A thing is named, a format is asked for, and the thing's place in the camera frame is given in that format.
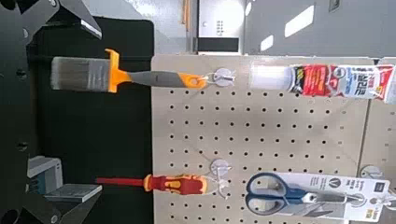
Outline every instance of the label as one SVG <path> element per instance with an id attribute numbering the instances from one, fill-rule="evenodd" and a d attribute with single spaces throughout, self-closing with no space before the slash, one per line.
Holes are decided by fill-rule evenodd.
<path id="1" fill-rule="evenodd" d="M 294 93 L 384 100 L 394 66 L 308 64 L 293 66 L 293 72 Z"/>

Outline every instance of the scissors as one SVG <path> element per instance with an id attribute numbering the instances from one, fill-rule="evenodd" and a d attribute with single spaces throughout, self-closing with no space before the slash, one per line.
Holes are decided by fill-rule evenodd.
<path id="1" fill-rule="evenodd" d="M 260 179 L 275 183 L 275 187 L 260 188 Z M 254 175 L 247 182 L 247 208 L 260 216 L 270 216 L 290 204 L 351 203 L 359 200 L 360 198 L 345 194 L 317 193 L 291 188 L 279 175 L 273 173 Z"/>

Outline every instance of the screwdriver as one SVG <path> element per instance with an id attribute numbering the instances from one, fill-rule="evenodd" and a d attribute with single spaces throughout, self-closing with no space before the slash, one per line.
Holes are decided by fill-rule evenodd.
<path id="1" fill-rule="evenodd" d="M 145 191 L 154 189 L 169 191 L 180 195 L 205 194 L 206 178 L 201 175 L 147 175 L 144 179 L 132 178 L 96 178 L 97 184 L 123 185 L 143 187 Z"/>

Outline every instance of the packaging card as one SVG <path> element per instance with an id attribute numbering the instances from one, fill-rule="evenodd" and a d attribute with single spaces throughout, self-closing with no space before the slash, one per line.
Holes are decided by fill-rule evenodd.
<path id="1" fill-rule="evenodd" d="M 377 203 L 388 195 L 389 181 L 363 179 L 337 175 L 310 175 L 276 173 L 291 188 L 301 188 L 314 192 L 338 192 L 362 197 L 357 203 L 291 204 L 279 214 L 285 216 L 323 217 L 353 221 L 377 222 L 383 204 Z"/>

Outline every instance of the blue scissors handle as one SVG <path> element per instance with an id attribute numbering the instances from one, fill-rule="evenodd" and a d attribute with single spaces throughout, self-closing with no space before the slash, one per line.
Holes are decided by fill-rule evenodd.
<path id="1" fill-rule="evenodd" d="M 277 189 L 268 188 L 254 188 L 254 182 L 262 177 L 270 177 L 278 184 Z M 307 194 L 303 189 L 292 189 L 288 184 L 278 175 L 272 173 L 261 173 L 254 175 L 247 182 L 247 208 L 261 216 L 269 216 L 279 212 L 288 204 L 301 204 L 302 198 Z M 270 203 L 270 208 L 256 207 L 257 202 Z"/>

